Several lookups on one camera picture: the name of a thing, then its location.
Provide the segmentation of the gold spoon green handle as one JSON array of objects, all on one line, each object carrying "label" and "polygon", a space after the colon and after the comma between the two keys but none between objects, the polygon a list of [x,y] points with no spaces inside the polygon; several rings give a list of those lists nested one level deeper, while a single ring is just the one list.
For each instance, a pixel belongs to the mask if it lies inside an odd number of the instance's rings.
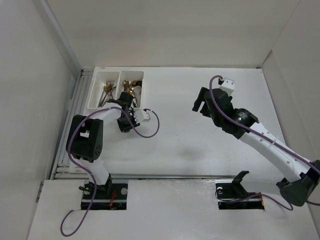
[{"label": "gold spoon green handle", "polygon": [[128,93],[128,94],[130,94],[130,95],[133,95],[133,94],[134,94],[133,88],[132,88],[132,86],[131,86],[129,83],[125,83],[125,84],[123,85],[123,87],[124,87],[124,92],[126,92],[126,93]]}]

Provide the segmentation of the cream white spoon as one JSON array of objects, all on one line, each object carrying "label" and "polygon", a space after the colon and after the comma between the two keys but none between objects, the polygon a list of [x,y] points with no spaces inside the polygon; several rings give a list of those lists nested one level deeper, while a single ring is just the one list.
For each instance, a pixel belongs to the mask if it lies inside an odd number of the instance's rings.
[{"label": "cream white spoon", "polygon": [[133,88],[133,94],[137,99],[141,98],[142,87],[137,85]]}]

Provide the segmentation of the silver fork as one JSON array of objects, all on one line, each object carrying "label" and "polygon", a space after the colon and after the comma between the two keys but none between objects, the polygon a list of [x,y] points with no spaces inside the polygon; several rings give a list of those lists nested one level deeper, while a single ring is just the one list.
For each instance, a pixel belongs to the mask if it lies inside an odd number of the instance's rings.
[{"label": "silver fork", "polygon": [[103,90],[102,90],[100,99],[98,101],[98,105],[97,105],[98,108],[101,107],[101,104],[103,103],[105,96],[106,96],[106,88],[104,87]]}]

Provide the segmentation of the copper fork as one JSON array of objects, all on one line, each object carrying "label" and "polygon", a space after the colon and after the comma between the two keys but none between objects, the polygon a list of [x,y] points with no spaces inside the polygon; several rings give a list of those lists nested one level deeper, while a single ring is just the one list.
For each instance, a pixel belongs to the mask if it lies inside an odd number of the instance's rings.
[{"label": "copper fork", "polygon": [[108,93],[113,89],[113,85],[114,82],[111,80],[107,80],[104,84],[103,84],[103,90],[102,90],[102,94],[100,96],[100,100],[98,102],[97,107],[100,108],[102,107],[103,103],[105,102]]}]

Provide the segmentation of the gold fork green handle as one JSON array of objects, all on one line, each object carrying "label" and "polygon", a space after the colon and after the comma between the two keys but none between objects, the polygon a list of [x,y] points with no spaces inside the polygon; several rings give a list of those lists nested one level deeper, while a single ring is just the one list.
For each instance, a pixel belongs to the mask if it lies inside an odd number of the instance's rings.
[{"label": "gold fork green handle", "polygon": [[105,105],[107,103],[108,100],[113,99],[113,90],[114,90],[114,86],[112,84],[110,84],[107,88],[106,88],[106,96],[105,96],[105,100],[103,102],[103,104]]}]

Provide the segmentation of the black round spoon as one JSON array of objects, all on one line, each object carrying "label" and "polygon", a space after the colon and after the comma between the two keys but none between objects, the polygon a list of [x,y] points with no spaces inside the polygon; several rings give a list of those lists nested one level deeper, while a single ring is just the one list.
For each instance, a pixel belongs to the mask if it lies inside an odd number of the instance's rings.
[{"label": "black round spoon", "polygon": [[137,87],[137,86],[142,87],[142,84],[143,84],[143,82],[142,82],[141,80],[138,80],[138,81],[135,83],[135,86],[136,86],[136,87]]}]

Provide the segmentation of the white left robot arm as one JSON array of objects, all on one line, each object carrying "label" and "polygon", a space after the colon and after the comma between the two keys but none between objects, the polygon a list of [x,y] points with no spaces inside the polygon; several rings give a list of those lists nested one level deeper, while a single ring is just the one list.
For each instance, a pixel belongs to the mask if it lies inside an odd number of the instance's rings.
[{"label": "white left robot arm", "polygon": [[88,115],[75,115],[66,143],[70,161],[89,176],[85,191],[107,198],[112,192],[112,177],[100,158],[103,151],[104,127],[117,121],[119,130],[128,133],[140,125],[132,107],[134,97],[121,93],[116,100],[108,100],[109,106]]}]

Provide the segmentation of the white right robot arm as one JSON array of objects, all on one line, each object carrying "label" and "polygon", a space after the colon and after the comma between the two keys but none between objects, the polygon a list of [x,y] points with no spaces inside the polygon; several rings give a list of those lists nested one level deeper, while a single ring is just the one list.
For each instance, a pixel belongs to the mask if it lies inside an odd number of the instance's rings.
[{"label": "white right robot arm", "polygon": [[232,97],[220,88],[202,87],[192,111],[211,118],[225,133],[251,146],[284,176],[276,185],[290,204],[303,206],[320,182],[320,162],[299,156],[272,135],[244,108],[234,108]]}]

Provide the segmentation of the white left utensil tray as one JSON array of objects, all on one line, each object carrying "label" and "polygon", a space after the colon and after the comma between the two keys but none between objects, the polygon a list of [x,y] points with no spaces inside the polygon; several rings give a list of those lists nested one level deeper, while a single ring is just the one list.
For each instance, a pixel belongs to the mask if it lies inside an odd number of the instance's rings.
[{"label": "white left utensil tray", "polygon": [[91,81],[86,107],[96,110],[104,107],[109,100],[117,100],[120,96],[119,83],[119,71],[96,71]]}]

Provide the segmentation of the white utensil tray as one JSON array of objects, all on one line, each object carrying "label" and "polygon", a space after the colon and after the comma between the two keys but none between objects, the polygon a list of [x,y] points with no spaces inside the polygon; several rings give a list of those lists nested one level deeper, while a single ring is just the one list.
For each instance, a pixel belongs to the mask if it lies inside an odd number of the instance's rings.
[{"label": "white utensil tray", "polygon": [[116,87],[116,99],[122,92],[133,97],[131,106],[135,109],[142,107],[144,72],[141,70],[121,70]]},{"label": "white utensil tray", "polygon": [[109,100],[117,100],[120,96],[119,83],[119,71],[96,71],[91,81],[86,107],[96,110],[104,107]]}]

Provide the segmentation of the white right utensil tray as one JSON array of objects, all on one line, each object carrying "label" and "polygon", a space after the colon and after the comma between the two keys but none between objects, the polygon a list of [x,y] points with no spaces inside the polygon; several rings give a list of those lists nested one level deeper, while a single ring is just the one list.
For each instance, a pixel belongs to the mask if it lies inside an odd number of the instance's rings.
[{"label": "white right utensil tray", "polygon": [[144,72],[141,70],[121,70],[116,87],[116,99],[122,92],[133,97],[131,106],[135,109],[142,107]]}]

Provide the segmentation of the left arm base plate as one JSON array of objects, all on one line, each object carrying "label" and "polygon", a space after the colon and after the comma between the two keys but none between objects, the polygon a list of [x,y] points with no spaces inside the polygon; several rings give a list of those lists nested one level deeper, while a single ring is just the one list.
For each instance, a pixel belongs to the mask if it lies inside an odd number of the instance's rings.
[{"label": "left arm base plate", "polygon": [[[80,186],[79,190],[82,193],[81,210],[86,210],[90,205],[94,185],[92,182]],[[93,203],[90,210],[107,210],[107,211],[122,211],[127,209],[128,183],[112,183],[110,189],[104,191],[98,186]]]}]

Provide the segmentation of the aluminium rail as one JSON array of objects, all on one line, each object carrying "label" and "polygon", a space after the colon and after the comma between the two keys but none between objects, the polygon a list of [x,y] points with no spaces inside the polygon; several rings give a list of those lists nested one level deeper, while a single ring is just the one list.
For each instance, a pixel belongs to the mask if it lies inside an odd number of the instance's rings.
[{"label": "aluminium rail", "polygon": [[[170,174],[122,174],[122,173],[111,173],[113,179],[127,179],[127,180],[172,180],[172,179],[233,179],[235,175],[170,175]],[[51,180],[76,180],[76,179],[87,179],[86,173],[68,173],[58,172],[54,173]]]}]

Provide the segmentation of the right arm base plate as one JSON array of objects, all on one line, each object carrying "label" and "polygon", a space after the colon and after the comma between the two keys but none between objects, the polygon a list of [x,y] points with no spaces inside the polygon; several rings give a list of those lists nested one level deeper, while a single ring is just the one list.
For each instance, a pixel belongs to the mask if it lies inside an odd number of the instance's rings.
[{"label": "right arm base plate", "polygon": [[215,181],[215,197],[219,210],[264,210],[263,199],[255,192],[247,192],[241,185],[243,178],[249,173],[241,171],[234,178]]}]

